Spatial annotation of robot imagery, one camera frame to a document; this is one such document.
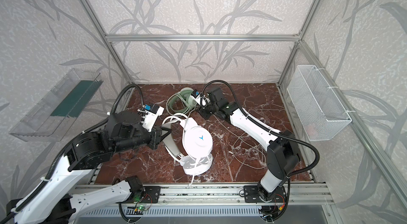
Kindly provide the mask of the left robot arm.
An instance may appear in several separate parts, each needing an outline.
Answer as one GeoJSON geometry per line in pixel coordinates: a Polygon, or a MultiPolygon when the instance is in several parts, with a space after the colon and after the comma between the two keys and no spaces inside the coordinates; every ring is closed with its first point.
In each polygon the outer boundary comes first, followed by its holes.
{"type": "Polygon", "coordinates": [[[7,204],[2,224],[68,224],[79,216],[112,203],[121,204],[142,198],[145,189],[137,176],[126,178],[89,195],[70,195],[69,191],[101,163],[118,153],[148,146],[155,150],[171,134],[171,129],[156,126],[164,112],[156,104],[143,104],[137,112],[117,112],[124,94],[137,84],[126,86],[112,105],[109,115],[69,141],[53,160],[46,176],[26,197],[7,204]]]}

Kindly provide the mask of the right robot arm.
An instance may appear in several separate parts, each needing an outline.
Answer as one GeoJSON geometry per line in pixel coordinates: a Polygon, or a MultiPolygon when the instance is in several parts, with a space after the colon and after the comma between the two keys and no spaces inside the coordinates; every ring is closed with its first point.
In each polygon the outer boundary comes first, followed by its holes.
{"type": "Polygon", "coordinates": [[[233,87],[223,80],[207,83],[201,92],[195,89],[191,98],[197,103],[202,118],[207,120],[214,115],[226,121],[244,131],[267,151],[268,170],[257,185],[259,197],[264,202],[270,202],[277,189],[289,183],[292,176],[312,170],[320,161],[320,153],[312,144],[266,125],[245,110],[233,87]],[[301,161],[300,145],[313,151],[314,160],[308,166],[295,170],[301,161]]]}

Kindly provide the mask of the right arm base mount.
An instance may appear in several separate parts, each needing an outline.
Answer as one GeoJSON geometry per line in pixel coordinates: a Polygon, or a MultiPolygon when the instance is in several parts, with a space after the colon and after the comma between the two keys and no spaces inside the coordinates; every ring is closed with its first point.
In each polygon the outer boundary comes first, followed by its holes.
{"type": "Polygon", "coordinates": [[[256,185],[246,185],[243,187],[243,197],[245,203],[267,203],[271,198],[262,197],[256,185]]]}

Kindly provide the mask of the mint green headphones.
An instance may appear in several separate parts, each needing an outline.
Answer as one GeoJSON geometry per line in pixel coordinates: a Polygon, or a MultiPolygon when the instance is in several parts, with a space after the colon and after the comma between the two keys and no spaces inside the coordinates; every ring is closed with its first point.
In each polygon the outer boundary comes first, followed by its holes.
{"type": "Polygon", "coordinates": [[[166,111],[170,115],[189,114],[197,105],[197,102],[191,95],[193,91],[192,88],[185,87],[173,94],[166,102],[166,111]]]}

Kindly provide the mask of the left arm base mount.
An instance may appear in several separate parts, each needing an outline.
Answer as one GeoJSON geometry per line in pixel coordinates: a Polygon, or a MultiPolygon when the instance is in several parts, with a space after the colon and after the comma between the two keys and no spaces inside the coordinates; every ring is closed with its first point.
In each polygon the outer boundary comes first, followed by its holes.
{"type": "Polygon", "coordinates": [[[145,186],[144,191],[136,192],[134,195],[131,195],[126,203],[140,204],[156,204],[159,201],[161,192],[160,186],[145,186]]]}

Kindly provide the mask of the white headphones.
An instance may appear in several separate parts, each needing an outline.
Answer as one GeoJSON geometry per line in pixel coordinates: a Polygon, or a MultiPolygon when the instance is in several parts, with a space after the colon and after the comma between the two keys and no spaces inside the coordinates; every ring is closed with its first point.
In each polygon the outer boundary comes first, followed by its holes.
{"type": "Polygon", "coordinates": [[[182,126],[182,146],[186,152],[181,153],[172,135],[163,139],[164,146],[170,156],[183,168],[185,174],[191,176],[207,172],[213,164],[213,138],[208,130],[198,125],[185,114],[168,116],[162,122],[162,128],[169,129],[172,124],[179,122],[182,126]]]}

